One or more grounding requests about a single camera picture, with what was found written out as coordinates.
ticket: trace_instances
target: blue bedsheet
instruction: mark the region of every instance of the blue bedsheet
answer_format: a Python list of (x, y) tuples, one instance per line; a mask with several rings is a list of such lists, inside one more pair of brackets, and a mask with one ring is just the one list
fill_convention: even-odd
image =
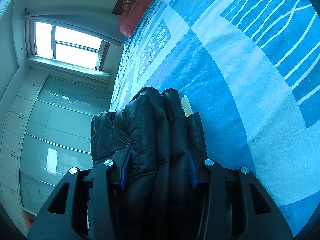
[(254, 172), (296, 235), (320, 200), (319, 29), (309, 0), (153, 0), (110, 110), (144, 86), (186, 95), (209, 157)]

